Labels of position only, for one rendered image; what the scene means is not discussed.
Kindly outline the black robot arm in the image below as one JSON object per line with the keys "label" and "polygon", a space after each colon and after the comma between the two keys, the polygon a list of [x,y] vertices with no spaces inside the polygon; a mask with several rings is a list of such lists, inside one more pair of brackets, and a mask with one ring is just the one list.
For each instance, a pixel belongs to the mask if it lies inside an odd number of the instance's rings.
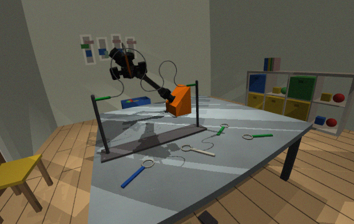
{"label": "black robot arm", "polygon": [[[112,58],[113,55],[116,53],[116,55],[114,56],[113,60],[115,60],[115,63],[120,65],[121,67],[123,67],[124,64],[126,64],[126,59],[125,59],[125,54],[118,51],[117,48],[114,48],[111,50],[109,56]],[[134,57],[134,53],[131,52],[127,52],[127,59],[129,63],[133,64],[133,59],[135,59]],[[144,76],[144,74],[140,74],[139,70],[137,70],[137,75],[135,76],[136,78],[142,79],[142,77]],[[154,83],[149,77],[145,76],[143,77],[143,80],[146,81],[148,84],[150,84],[151,86],[153,86],[156,90],[158,90],[159,95],[163,98],[163,99],[167,99],[169,102],[173,102],[173,100],[175,99],[176,96],[172,96],[170,93],[171,91],[167,88],[164,87],[160,87],[158,84]],[[161,88],[161,89],[160,89]]]}

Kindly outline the blue bar with tan ring at its end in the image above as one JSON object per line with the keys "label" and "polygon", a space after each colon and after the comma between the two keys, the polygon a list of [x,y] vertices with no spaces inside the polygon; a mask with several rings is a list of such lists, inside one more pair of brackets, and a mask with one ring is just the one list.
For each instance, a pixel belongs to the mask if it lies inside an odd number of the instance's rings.
{"label": "blue bar with tan ring at its end", "polygon": [[[152,159],[146,159],[146,160],[143,161],[143,163],[145,161],[149,161],[149,160],[153,161],[153,164],[151,165],[151,166],[153,166],[154,165],[154,160],[152,160]],[[127,179],[127,181],[125,181],[121,185],[122,188],[125,188],[125,186],[127,186],[133,179],[135,179],[135,177],[138,176],[140,174],[140,172],[142,172],[145,168],[151,167],[151,166],[144,166],[143,163],[141,164],[142,167],[140,169],[138,169],[130,178]]]}

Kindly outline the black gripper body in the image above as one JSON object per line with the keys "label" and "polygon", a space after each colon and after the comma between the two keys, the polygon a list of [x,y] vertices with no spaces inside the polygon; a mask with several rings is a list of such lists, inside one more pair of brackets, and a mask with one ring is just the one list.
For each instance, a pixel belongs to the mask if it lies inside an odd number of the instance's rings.
{"label": "black gripper body", "polygon": [[[129,63],[129,66],[131,67],[132,66],[132,63]],[[127,67],[127,64],[124,64],[123,67]],[[128,67],[127,67],[128,68]],[[142,62],[139,62],[138,65],[136,65],[136,68],[137,70],[139,70],[140,74],[144,74],[145,71],[146,71],[146,64],[144,61]],[[113,70],[113,73],[112,73],[112,70]],[[122,71],[118,71],[117,67],[112,67],[112,70],[111,68],[109,69],[111,75],[112,75],[112,79],[113,80],[117,80],[120,79],[120,75],[122,75]],[[114,75],[117,77],[115,77]]]}

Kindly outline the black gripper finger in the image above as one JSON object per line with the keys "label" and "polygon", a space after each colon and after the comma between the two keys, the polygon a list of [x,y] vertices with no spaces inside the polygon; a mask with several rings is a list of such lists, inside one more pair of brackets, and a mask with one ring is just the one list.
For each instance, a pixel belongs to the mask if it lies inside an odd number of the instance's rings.
{"label": "black gripper finger", "polygon": [[132,78],[134,78],[138,73],[137,73],[137,68],[136,68],[136,65],[132,65],[130,67],[130,72],[131,72],[131,76]]}
{"label": "black gripper finger", "polygon": [[124,78],[127,78],[127,79],[130,78],[131,79],[131,76],[130,76],[130,74],[128,72],[128,68],[127,67],[122,67],[121,71],[122,71],[122,75],[123,75]]}

